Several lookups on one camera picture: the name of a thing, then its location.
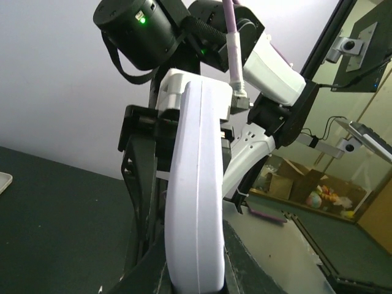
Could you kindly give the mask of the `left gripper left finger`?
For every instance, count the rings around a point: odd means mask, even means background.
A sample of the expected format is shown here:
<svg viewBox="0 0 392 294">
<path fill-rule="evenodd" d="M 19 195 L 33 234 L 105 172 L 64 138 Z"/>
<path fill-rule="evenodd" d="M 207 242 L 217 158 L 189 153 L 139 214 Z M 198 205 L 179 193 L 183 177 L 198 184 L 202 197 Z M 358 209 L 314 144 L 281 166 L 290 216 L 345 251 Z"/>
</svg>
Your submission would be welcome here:
<svg viewBox="0 0 392 294">
<path fill-rule="evenodd" d="M 146 255 L 125 274 L 109 294 L 174 293 L 165 257 L 164 236 L 160 235 Z"/>
</svg>

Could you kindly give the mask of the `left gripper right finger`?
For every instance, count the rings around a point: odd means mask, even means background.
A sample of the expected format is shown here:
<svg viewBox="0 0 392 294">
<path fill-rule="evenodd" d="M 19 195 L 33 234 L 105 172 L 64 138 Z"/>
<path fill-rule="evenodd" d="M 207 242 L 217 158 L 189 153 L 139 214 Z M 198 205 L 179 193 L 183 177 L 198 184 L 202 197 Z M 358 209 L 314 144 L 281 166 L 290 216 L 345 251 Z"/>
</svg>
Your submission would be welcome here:
<svg viewBox="0 0 392 294">
<path fill-rule="evenodd" d="M 285 293 L 248 251 L 234 228 L 225 220 L 225 282 L 222 293 Z"/>
</svg>

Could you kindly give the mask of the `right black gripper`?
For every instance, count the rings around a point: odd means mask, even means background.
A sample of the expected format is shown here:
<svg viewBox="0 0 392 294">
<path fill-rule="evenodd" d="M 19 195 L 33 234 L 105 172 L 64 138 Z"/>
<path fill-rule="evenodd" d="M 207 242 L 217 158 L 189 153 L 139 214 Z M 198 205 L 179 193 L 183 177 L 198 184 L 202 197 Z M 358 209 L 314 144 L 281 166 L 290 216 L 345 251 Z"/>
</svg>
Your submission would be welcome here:
<svg viewBox="0 0 392 294">
<path fill-rule="evenodd" d="M 137 265 L 154 242 L 156 171 L 170 170 L 179 114 L 176 109 L 126 107 L 118 151 L 124 153 L 121 173 L 134 209 L 135 235 L 129 238 L 125 272 Z"/>
</svg>

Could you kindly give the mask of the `phone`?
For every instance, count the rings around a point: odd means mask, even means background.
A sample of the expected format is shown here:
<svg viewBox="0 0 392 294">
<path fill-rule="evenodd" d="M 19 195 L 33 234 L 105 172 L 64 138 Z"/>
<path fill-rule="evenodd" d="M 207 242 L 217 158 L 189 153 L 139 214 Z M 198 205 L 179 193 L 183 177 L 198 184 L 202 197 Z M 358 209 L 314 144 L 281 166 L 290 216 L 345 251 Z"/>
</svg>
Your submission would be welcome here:
<svg viewBox="0 0 392 294">
<path fill-rule="evenodd" d="M 2 194 L 10 186 L 12 181 L 13 181 L 12 175 L 8 173 L 0 172 L 0 194 Z"/>
<path fill-rule="evenodd" d="M 165 256 L 176 293 L 224 286 L 222 144 L 212 85 L 190 81 L 181 98 L 165 207 Z"/>
</svg>

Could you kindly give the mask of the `monitor on grey arm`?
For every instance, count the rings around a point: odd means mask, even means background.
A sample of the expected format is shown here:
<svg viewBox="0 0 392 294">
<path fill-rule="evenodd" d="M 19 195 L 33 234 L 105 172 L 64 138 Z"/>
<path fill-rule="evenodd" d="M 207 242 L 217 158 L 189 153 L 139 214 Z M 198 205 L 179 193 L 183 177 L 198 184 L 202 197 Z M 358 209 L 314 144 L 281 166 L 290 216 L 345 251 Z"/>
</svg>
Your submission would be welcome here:
<svg viewBox="0 0 392 294">
<path fill-rule="evenodd" d="M 391 62 L 391 2 L 384 1 L 360 18 L 348 37 L 339 36 L 325 56 L 339 63 L 332 92 L 376 92 Z"/>
</svg>

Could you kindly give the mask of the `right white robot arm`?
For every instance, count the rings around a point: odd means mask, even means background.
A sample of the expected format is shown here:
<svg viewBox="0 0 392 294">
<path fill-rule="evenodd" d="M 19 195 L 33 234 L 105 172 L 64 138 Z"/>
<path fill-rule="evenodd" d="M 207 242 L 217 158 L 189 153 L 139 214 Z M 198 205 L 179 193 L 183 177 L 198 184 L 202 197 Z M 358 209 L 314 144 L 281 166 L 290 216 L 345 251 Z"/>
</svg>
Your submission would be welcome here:
<svg viewBox="0 0 392 294">
<path fill-rule="evenodd" d="M 134 208 L 138 266 L 163 211 L 164 261 L 179 288 L 224 283 L 222 200 L 300 133 L 319 90 L 235 1 L 102 1 L 93 15 L 111 61 L 124 55 L 150 84 L 126 108 L 118 149 Z"/>
</svg>

